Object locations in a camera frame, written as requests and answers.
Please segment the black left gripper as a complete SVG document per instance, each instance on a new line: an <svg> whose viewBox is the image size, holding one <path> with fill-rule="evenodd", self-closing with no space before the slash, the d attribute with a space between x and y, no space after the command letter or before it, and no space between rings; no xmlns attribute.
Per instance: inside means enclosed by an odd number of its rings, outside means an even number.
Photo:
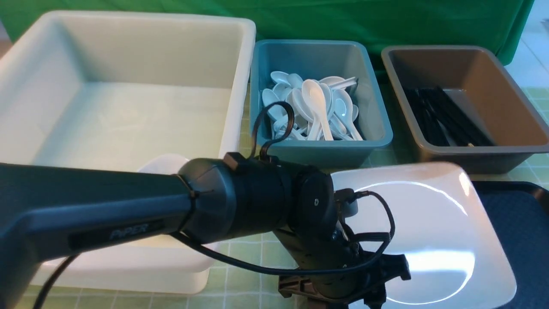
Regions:
<svg viewBox="0 0 549 309"><path fill-rule="evenodd" d="M358 244L345 244L341 233L327 241L302 240L286 227L274 234L299 270L347 269L374 256ZM284 298L305 297L310 309L348 309L353 303L380 309L386 303L386 283L395 278L411 279L403 254L383 254L369 267L349 273L279 276L278 291Z"/></svg>

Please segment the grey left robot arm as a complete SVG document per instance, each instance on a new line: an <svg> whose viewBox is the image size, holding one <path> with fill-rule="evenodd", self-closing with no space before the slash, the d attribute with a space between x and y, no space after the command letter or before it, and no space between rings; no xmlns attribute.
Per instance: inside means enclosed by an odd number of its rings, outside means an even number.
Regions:
<svg viewBox="0 0 549 309"><path fill-rule="evenodd" d="M261 267L206 244L274 232L298 269ZM405 255L384 254L395 234L387 202L372 191L335 190L316 167L244 158L198 158L177 173L1 164L1 307L13 309L43 262L157 235L226 264L280 278L284 297L326 303L386 301L386 282L410 280Z"/></svg>

